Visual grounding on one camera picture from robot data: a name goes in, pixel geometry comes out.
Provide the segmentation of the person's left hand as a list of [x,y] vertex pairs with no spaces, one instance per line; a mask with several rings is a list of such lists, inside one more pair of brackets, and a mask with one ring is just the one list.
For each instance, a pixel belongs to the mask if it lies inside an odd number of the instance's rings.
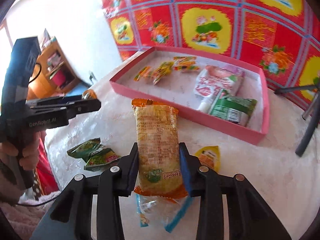
[[[37,132],[33,135],[32,142],[22,151],[22,158],[19,161],[20,166],[26,170],[33,170],[39,162],[39,145],[41,133]],[[10,142],[1,142],[1,161],[5,165],[9,165],[9,157],[16,157],[18,150]]]

